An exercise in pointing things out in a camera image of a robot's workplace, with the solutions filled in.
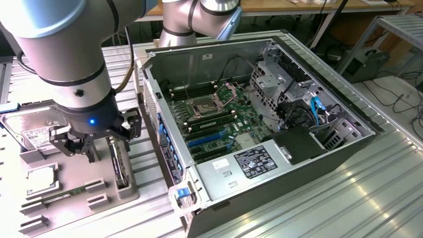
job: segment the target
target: hard drive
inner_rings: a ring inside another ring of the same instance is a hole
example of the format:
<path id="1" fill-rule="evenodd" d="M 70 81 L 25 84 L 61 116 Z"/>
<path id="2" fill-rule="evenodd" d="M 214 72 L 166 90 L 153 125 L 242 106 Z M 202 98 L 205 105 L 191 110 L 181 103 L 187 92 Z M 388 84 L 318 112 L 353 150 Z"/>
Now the hard drive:
<path id="1" fill-rule="evenodd" d="M 43 155 L 59 152 L 50 143 L 50 127 L 67 126 L 54 100 L 31 103 L 18 111 L 0 114 L 2 126 L 21 144 L 23 151 L 39 150 Z"/>

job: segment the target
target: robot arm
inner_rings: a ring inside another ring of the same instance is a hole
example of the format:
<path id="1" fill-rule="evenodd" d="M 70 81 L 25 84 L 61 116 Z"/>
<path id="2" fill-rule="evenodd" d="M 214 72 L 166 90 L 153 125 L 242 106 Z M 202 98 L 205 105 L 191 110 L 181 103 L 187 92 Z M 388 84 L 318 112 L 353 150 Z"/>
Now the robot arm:
<path id="1" fill-rule="evenodd" d="M 157 1 L 2 1 L 2 23 L 14 34 L 39 77 L 51 85 L 53 98 L 70 123 L 67 128 L 51 128 L 53 144 L 73 156 L 87 154 L 97 138 L 115 136 L 129 141 L 138 137 L 139 112 L 131 109 L 122 114 L 118 110 L 115 95 L 123 88 L 115 90 L 111 86 L 101 44 L 146 15 Z M 221 39 L 233 35 L 242 12 L 238 0 L 163 2 L 166 30 L 161 45 L 195 43 L 194 30 Z M 187 32 L 190 40 L 177 40 Z M 122 126 L 125 118 L 133 125 L 130 130 Z M 69 134 L 79 142 L 70 140 Z"/>

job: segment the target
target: motherboard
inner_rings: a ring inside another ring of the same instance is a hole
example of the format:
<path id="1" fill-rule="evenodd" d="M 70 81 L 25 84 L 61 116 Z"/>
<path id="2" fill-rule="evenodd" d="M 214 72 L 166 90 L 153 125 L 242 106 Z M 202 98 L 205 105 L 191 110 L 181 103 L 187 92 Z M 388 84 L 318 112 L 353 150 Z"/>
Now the motherboard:
<path id="1" fill-rule="evenodd" d="M 249 94 L 230 82 L 171 91 L 170 109 L 198 163 L 259 144 L 273 133 Z"/>

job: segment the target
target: wooden desk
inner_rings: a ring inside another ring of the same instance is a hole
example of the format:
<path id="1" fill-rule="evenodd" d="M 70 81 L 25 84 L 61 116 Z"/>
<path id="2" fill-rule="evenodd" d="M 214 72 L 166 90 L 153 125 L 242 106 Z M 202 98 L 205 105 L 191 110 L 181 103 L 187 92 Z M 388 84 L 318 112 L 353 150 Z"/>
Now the wooden desk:
<path id="1" fill-rule="evenodd" d="M 404 15 L 408 13 L 410 8 L 416 5 L 410 0 L 398 0 L 402 4 L 402 8 L 398 6 L 394 10 L 400 11 L 400 14 Z M 324 32 L 328 29 L 329 23 L 334 18 L 336 11 L 340 8 L 342 0 L 338 0 L 337 3 L 328 4 L 324 8 L 322 13 L 328 13 L 326 20 L 318 32 L 318 35 L 314 39 L 312 47 L 318 45 L 318 42 L 322 38 Z M 243 16 L 278 16 L 278 15 L 304 15 L 304 14 L 320 14 L 324 5 L 316 3 L 300 2 L 298 4 L 292 3 L 289 0 L 243 0 Z M 344 13 L 348 12 L 365 12 L 365 11 L 392 11 L 392 4 L 386 5 L 368 5 L 361 0 L 350 0 Z M 138 21 L 162 21 L 163 20 L 163 3 L 149 12 L 147 16 L 141 18 Z"/>

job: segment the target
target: circuit board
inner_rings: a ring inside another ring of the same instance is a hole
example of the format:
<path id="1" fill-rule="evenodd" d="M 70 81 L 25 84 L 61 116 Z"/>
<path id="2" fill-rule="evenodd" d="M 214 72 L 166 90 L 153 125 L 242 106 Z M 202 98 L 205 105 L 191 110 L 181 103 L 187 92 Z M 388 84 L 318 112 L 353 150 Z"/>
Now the circuit board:
<path id="1" fill-rule="evenodd" d="M 169 105 L 198 163 L 259 144 L 273 133 L 239 86 L 223 83 L 215 87 L 215 93 L 199 97 L 187 93 L 186 98 L 169 99 Z"/>

